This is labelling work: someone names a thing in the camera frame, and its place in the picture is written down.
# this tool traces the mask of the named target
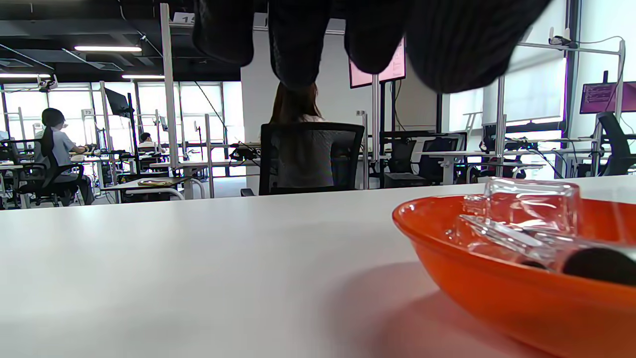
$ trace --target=window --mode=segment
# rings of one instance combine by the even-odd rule
[[[88,126],[82,121],[82,110],[91,110],[89,83],[61,83],[58,89],[48,93],[49,106],[60,110],[66,118],[64,132],[78,145],[94,143],[94,124],[88,119]]]
[[[612,36],[622,36],[626,41],[627,47],[623,80],[636,80],[636,69],[634,66],[636,57],[630,50],[633,48],[633,44],[636,43],[636,32],[633,30],[633,13],[636,10],[636,3],[632,0],[581,0],[581,2],[580,41],[592,42]],[[620,39],[614,38],[601,43],[584,44],[581,47],[618,51],[619,41]],[[574,86],[575,113],[570,126],[571,137],[589,136],[594,132],[596,116],[593,114],[580,115],[578,109],[581,105],[583,85],[602,82],[604,71],[609,71],[610,82],[618,80],[618,56],[579,53],[578,76]],[[634,129],[636,129],[636,113],[623,113],[619,121],[625,133],[634,133]],[[630,144],[632,153],[636,152],[636,143],[631,141]]]
[[[546,43],[550,28],[564,29],[566,0],[554,0],[532,24],[528,43]],[[498,81],[482,89],[445,95],[443,128],[463,131],[474,116],[473,131],[468,150],[476,150],[480,142],[482,124],[497,121]],[[552,49],[517,46],[505,75],[504,114],[508,122],[533,118],[561,118],[565,95],[565,59],[563,52]]]
[[[205,114],[210,115],[209,127],[213,142],[222,143],[224,139],[229,143],[243,141],[245,130],[240,82],[199,82],[198,84],[201,87],[200,89],[194,82],[175,84],[174,104],[177,141],[181,142],[183,137],[190,143],[199,143],[200,140],[204,142]],[[133,82],[112,82],[106,83],[105,86],[107,89],[124,96],[131,93],[132,105],[137,109],[137,96],[135,96],[135,85]],[[57,89],[48,94],[41,93],[34,87],[32,83],[5,85],[5,90],[7,91],[4,94],[7,100],[6,110],[9,112],[9,130],[12,136],[16,139],[22,139],[24,129],[24,136],[33,138],[35,133],[34,125],[41,124],[42,111],[51,106],[59,109],[64,114],[67,120],[67,127],[64,131],[74,142],[79,145],[98,142],[96,130],[103,131],[106,127],[104,123],[104,103],[102,102],[102,94],[99,91],[100,83],[61,83]],[[141,112],[136,113],[136,120],[141,115],[142,130],[149,132],[155,141],[158,140],[160,143],[167,144],[169,142],[168,133],[161,129],[159,138],[157,138],[157,126],[154,125],[155,111],[159,113],[159,116],[167,116],[165,84],[162,82],[139,82],[138,88]],[[89,109],[94,110],[95,115],[84,117],[83,119],[82,110]],[[132,141],[137,141],[138,138],[132,137],[130,120],[112,115],[108,105],[106,110],[109,114],[109,126],[114,148],[132,151]],[[20,121],[19,112],[22,115],[22,121]],[[227,138],[225,138],[224,130],[226,120]],[[4,129],[4,123],[0,124],[1,129]],[[203,151],[199,148],[191,149],[194,151],[190,153],[191,160],[207,160],[205,149]],[[214,150],[212,158],[214,161],[227,160],[222,149]],[[232,175],[244,175],[245,168],[230,168],[230,173]],[[215,168],[214,174],[215,176],[225,176],[225,168]]]
[[[33,124],[42,123],[42,111],[48,107],[46,94],[38,92],[32,83],[5,85],[4,89],[11,136],[16,140],[33,139]]]

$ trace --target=woman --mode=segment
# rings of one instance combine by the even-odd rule
[[[318,107],[315,83],[291,90],[279,83],[270,124],[325,122]],[[333,132],[274,131],[272,145],[278,148],[278,179],[281,188],[330,187]]]
[[[66,133],[62,132],[65,121],[66,119],[62,112],[55,108],[47,108],[42,111],[42,124],[46,127],[44,131],[37,132],[35,135],[36,139],[42,139],[42,145],[36,142],[34,149],[36,163],[42,163],[48,168],[51,166],[48,158],[42,153],[42,146],[51,148],[58,167],[73,164],[69,152],[82,154],[88,151],[88,147],[78,147],[71,141]],[[93,201],[95,201],[89,177],[83,175],[82,178],[78,180],[77,174],[65,171],[55,179],[55,183],[69,182],[77,183],[85,205],[91,205]]]

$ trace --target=black office chair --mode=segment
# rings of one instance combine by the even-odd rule
[[[423,152],[446,152],[457,150],[458,138],[436,137],[424,142]],[[439,185],[444,180],[444,168],[441,167],[443,158],[430,157],[422,154],[419,162],[418,176],[426,179],[429,185]]]
[[[416,141],[396,139],[391,140],[391,158],[387,166],[391,173],[412,173],[411,156]]]
[[[364,134],[364,127],[355,124],[332,122],[305,122],[288,125],[263,124],[261,126],[261,160],[259,195],[296,194],[308,192],[333,192],[356,189],[356,171],[358,155]],[[303,146],[311,143],[315,157],[325,157],[330,161],[329,172],[307,173],[307,185],[294,184],[285,187],[281,182],[290,178],[279,175],[279,166],[283,160],[284,148],[281,143],[292,143],[290,138],[297,139],[296,153],[304,152]],[[333,182],[327,186],[312,186],[316,176],[328,176],[326,181]],[[241,196],[253,196],[250,189],[242,189]]]
[[[391,140],[391,157],[387,166],[390,173],[384,173],[382,188],[421,187],[426,185],[423,178],[413,174],[411,156],[416,141],[406,138]]]
[[[597,119],[605,131],[604,137],[609,140],[609,146],[612,148],[602,176],[627,174],[630,167],[636,164],[636,155],[632,154],[628,140],[636,140],[636,135],[625,134],[612,112],[599,113]]]
[[[40,163],[23,163],[22,169],[18,170],[19,184],[14,186],[17,194],[35,195],[35,204],[40,205],[43,201],[50,201],[54,206],[69,206],[78,191],[78,182],[82,180],[84,165],[71,164],[59,166],[53,154],[53,132],[45,129],[43,137],[39,140],[27,140],[40,147],[49,165]],[[56,179],[66,171],[77,169],[77,179],[68,182],[56,182]]]

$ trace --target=white desk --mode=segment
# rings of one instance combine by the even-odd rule
[[[570,182],[636,203],[633,177]],[[482,190],[2,213],[3,357],[549,358],[452,303],[392,223],[404,201]]]
[[[543,154],[554,154],[559,153],[561,155],[564,154],[585,154],[591,153],[591,149],[582,149],[582,150],[571,150],[571,149],[555,149],[555,150],[542,150]],[[442,168],[444,168],[444,177],[442,180],[442,185],[451,185],[454,179],[454,164],[456,158],[463,157],[486,157],[486,158],[494,158],[496,155],[494,152],[484,153],[477,150],[456,150],[456,151],[447,151],[447,152],[417,152],[417,154],[429,155],[431,157],[439,157],[444,160],[441,162]],[[504,152],[504,156],[518,156],[518,155],[537,155],[537,152],[530,150],[508,150]]]
[[[239,167],[239,166],[257,166],[256,163],[254,163],[253,161],[243,161],[243,162],[237,162],[237,161],[230,161],[230,162],[212,162],[212,167],[213,168],[233,168],[233,167]],[[158,169],[158,168],[171,168],[170,166],[170,162],[162,162],[162,163],[154,163],[154,164],[150,164],[150,168],[153,169]],[[184,176],[193,176],[194,174],[198,173],[199,171],[207,168],[207,161],[184,161],[184,162],[180,162],[178,165],[179,169],[183,169],[183,175]],[[212,180],[212,184],[214,185],[214,175],[212,175],[212,173],[210,173],[210,177],[209,180]],[[184,196],[186,199],[192,199],[194,194],[192,191],[192,184],[190,182],[185,182],[183,183],[183,189],[184,189]],[[213,193],[210,193],[210,198],[214,198]]]

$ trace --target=dark knit fabric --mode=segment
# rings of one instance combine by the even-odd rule
[[[382,72],[406,35],[415,74],[437,92],[484,87],[503,75],[516,44],[551,0],[347,0],[344,46]],[[250,0],[195,0],[195,46],[227,63],[253,57]],[[331,0],[270,0],[272,70],[291,89],[315,82]]]

